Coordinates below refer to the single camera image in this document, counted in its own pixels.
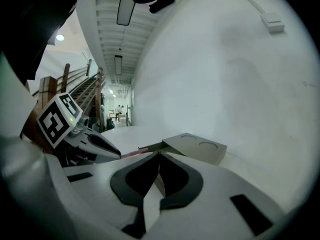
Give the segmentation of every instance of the white marker cube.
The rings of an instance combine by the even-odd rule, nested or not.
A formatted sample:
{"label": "white marker cube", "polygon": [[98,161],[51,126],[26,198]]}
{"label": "white marker cube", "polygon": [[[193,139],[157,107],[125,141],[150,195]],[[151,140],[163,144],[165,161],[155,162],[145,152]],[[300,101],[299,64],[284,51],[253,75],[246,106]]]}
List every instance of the white marker cube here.
{"label": "white marker cube", "polygon": [[65,92],[54,96],[36,121],[51,146],[56,148],[76,126],[82,112],[70,94]]}

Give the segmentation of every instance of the fluorescent light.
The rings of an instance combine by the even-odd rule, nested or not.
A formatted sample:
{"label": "fluorescent light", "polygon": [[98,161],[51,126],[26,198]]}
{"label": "fluorescent light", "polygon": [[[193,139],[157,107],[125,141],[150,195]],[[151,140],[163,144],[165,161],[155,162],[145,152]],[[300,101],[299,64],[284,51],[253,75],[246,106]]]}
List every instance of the fluorescent light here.
{"label": "fluorescent light", "polygon": [[65,40],[65,37],[62,34],[57,34],[55,37],[58,41],[63,41]]}
{"label": "fluorescent light", "polygon": [[114,64],[115,64],[115,73],[117,75],[122,74],[122,56],[116,55],[114,56]]}
{"label": "fluorescent light", "polygon": [[135,2],[133,0],[120,0],[118,15],[116,23],[118,25],[128,26],[131,20],[131,15],[135,8]]}

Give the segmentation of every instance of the circular cutout on box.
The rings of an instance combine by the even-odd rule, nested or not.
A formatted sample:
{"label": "circular cutout on box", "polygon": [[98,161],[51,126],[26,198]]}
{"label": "circular cutout on box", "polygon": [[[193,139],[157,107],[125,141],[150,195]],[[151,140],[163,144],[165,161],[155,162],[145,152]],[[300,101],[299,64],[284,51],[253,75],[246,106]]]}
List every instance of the circular cutout on box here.
{"label": "circular cutout on box", "polygon": [[196,137],[191,136],[191,135],[183,135],[180,138],[184,139],[184,140],[196,140],[197,139]]}
{"label": "circular cutout on box", "polygon": [[199,146],[203,147],[203,148],[208,148],[208,149],[218,149],[218,146],[212,142],[200,142]]}

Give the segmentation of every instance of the wooden post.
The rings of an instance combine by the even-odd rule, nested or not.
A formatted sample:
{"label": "wooden post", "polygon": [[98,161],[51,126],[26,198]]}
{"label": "wooden post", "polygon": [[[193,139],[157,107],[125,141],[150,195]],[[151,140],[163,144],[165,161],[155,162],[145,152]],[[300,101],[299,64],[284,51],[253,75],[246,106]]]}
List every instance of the wooden post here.
{"label": "wooden post", "polygon": [[65,93],[67,91],[67,82],[68,82],[68,75],[69,75],[70,64],[65,64],[62,82],[61,82],[61,93]]}
{"label": "wooden post", "polygon": [[85,74],[86,77],[89,77],[91,62],[92,62],[92,59],[89,59],[88,65],[86,67],[86,74]]}
{"label": "wooden post", "polygon": [[101,80],[102,80],[102,68],[98,68],[98,72],[96,75],[96,83],[95,83],[95,116],[100,121],[100,131],[102,132],[103,127],[102,124],[105,122],[101,122],[101,114],[100,114],[100,108],[101,108]]}
{"label": "wooden post", "polygon": [[57,94],[58,80],[52,76],[41,78],[37,108],[42,111],[48,102]]}

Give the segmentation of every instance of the round recessed light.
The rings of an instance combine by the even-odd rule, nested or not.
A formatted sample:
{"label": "round recessed light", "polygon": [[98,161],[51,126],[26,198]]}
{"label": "round recessed light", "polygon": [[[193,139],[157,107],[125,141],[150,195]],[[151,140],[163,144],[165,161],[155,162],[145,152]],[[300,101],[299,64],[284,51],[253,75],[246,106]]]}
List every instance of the round recessed light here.
{"label": "round recessed light", "polygon": [[58,41],[63,41],[65,40],[65,37],[62,34],[57,34],[55,37]]}

